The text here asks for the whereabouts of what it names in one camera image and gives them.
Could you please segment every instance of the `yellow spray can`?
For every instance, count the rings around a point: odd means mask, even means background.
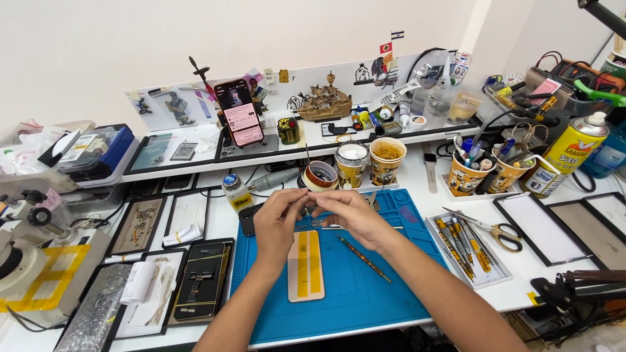
[[[561,174],[557,175],[540,162],[520,182],[521,189],[538,198],[548,197],[607,138],[606,116],[603,112],[596,112],[591,116],[573,118],[565,132],[543,154],[543,158]]]

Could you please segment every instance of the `precision screwdriver set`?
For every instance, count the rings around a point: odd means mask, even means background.
[[[481,229],[449,212],[427,217],[425,223],[448,266],[469,287],[478,289],[513,278],[493,254]]]

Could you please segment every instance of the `blue bottle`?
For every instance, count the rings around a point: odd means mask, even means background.
[[[626,120],[580,166],[595,179],[604,179],[626,164]]]

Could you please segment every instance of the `blue silicone repair mat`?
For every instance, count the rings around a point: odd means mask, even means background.
[[[376,194],[376,200],[381,207],[378,213],[389,224],[403,226],[403,229],[398,229],[402,235],[447,268],[406,190],[383,190]],[[430,317],[409,287],[378,253],[365,249],[346,230],[319,230],[319,227],[310,226],[311,220],[307,216],[295,226],[307,225],[298,231],[319,231],[326,296],[318,301],[289,302],[285,265],[261,309],[250,344],[306,338]],[[392,283],[378,276],[336,235],[348,240],[379,267]],[[244,236],[241,225],[236,248],[231,294],[239,287],[257,257],[256,238]]]

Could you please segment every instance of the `wooden ship model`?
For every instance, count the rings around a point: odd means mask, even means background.
[[[298,113],[303,119],[319,121],[350,114],[352,95],[346,95],[332,86],[332,82],[335,81],[335,75],[332,74],[332,71],[326,76],[326,80],[328,85],[322,88],[319,85],[310,86],[314,97],[298,109]]]

